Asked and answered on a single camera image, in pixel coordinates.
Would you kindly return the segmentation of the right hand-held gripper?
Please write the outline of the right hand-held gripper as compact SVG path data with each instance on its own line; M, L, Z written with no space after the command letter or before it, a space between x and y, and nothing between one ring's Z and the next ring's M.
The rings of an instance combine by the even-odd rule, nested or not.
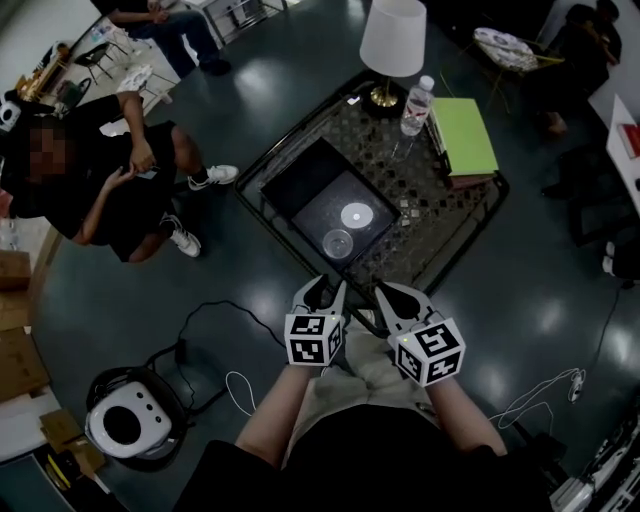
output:
M398 369L422 387L460 372L466 343L455 321L434 308L425 293L382 282L375 296Z

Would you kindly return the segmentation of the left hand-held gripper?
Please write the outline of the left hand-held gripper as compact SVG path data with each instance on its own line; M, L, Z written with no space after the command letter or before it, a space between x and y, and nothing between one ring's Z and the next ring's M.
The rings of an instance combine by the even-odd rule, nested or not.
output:
M328 276L321 274L294 294L284 330L290 365L327 367L343 344L347 283L341 281L331 304L319 310L327 286Z

